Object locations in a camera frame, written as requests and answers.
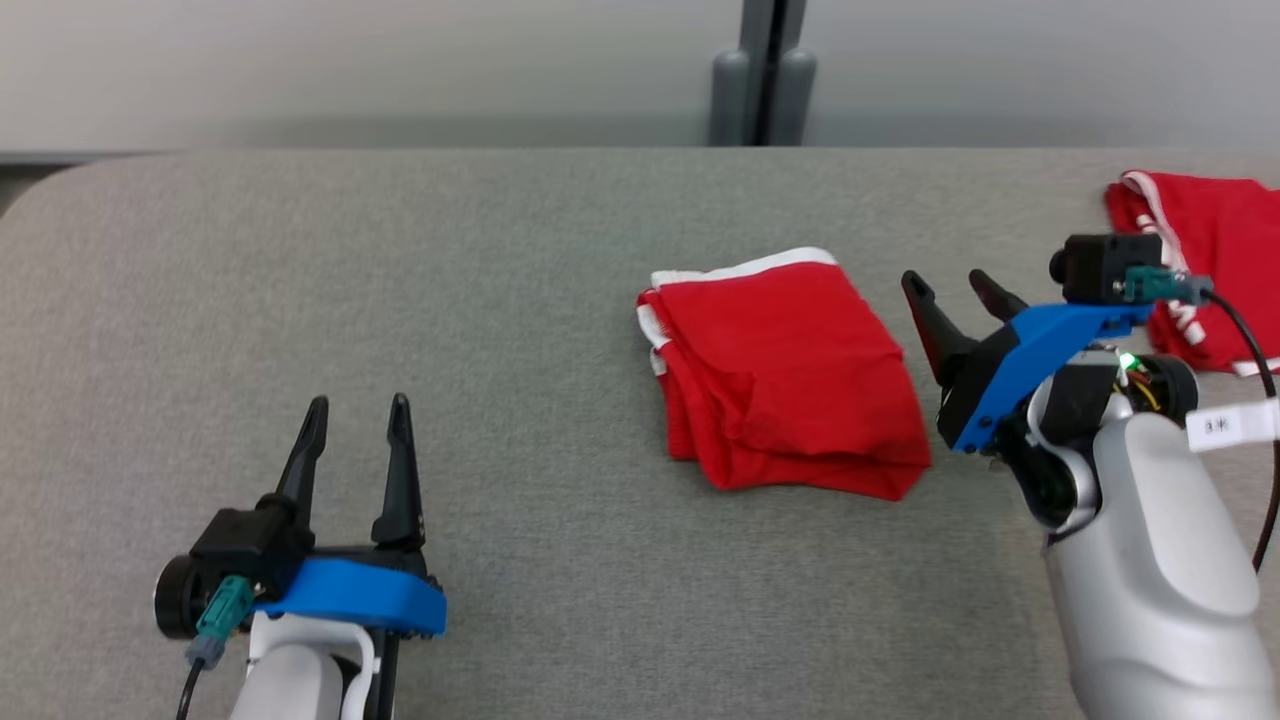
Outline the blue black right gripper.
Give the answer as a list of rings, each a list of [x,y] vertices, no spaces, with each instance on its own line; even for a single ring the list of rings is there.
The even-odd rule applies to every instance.
[[[1029,307],[988,273],[973,269],[972,290],[1001,323],[983,341],[963,333],[915,270],[901,287],[934,380],[948,387],[937,414],[943,442],[974,454],[993,442],[996,427],[1041,383],[1097,340],[1126,337],[1152,315],[1152,305],[1047,304]]]

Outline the red basketball jersey white trim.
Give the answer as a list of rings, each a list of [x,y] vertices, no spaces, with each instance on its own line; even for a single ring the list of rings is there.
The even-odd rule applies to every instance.
[[[1280,375],[1280,190],[1254,179],[1128,170],[1103,193],[1115,232],[1156,234],[1166,266],[1210,275]],[[1216,305],[1160,304],[1152,346],[1198,372],[1254,375],[1252,354]]]

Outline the grey vertical door frame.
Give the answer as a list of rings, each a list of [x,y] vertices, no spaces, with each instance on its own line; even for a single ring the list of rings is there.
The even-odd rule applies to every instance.
[[[748,146],[772,146],[769,118],[774,70],[783,53],[804,49],[801,33],[806,6],[808,0],[742,0],[739,47],[750,56]]]

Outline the grey rounded post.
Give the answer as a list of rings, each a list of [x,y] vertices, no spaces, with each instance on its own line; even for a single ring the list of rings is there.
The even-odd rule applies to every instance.
[[[750,56],[742,49],[719,53],[712,63],[708,143],[742,146],[748,137]]]
[[[817,58],[812,53],[795,47],[780,56],[774,70],[769,145],[803,145],[815,76]]]

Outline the grey fabric sofa seat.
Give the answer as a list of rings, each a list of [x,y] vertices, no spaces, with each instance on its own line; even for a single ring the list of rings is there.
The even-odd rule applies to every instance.
[[[216,152],[55,174],[0,215],[0,720],[173,720],[151,593],[330,400],[312,524],[364,543],[412,404],[443,637],[424,720],[1079,720],[1015,482],[934,443],[900,503],[714,491],[666,454],[652,272],[831,251],[938,395],[899,286],[1032,302],[1123,170],[1280,151]]]

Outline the red shorts white stripe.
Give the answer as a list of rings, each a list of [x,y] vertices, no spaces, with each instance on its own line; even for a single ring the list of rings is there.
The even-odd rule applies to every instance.
[[[902,348],[828,251],[653,272],[636,315],[668,454],[714,488],[899,501],[931,469]]]

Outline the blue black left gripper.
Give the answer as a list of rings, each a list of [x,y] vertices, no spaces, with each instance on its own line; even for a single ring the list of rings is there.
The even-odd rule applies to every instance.
[[[292,521],[310,521],[317,460],[326,447],[329,398],[311,400],[284,471],[264,503],[288,511]],[[428,570],[421,486],[410,400],[396,393],[387,428],[390,456],[381,512],[371,529],[378,550],[355,546],[321,547],[307,557],[282,600],[257,598],[251,612],[351,623],[394,632],[402,637],[442,635],[448,601]],[[209,580],[191,557],[174,557],[154,591],[154,615],[168,638],[187,641],[212,601],[219,580]]]

